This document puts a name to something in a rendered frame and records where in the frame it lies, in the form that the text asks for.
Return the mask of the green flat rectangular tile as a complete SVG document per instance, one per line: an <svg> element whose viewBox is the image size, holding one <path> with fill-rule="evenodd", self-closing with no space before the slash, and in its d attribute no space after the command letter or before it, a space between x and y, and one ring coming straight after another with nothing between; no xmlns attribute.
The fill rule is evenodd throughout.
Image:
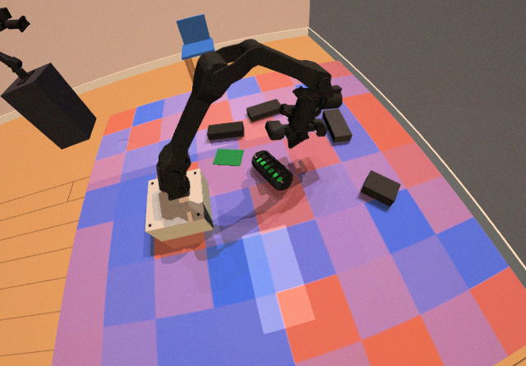
<svg viewBox="0 0 526 366"><path fill-rule="evenodd" d="M218 149L213 164L240 166L244 150Z"/></svg>

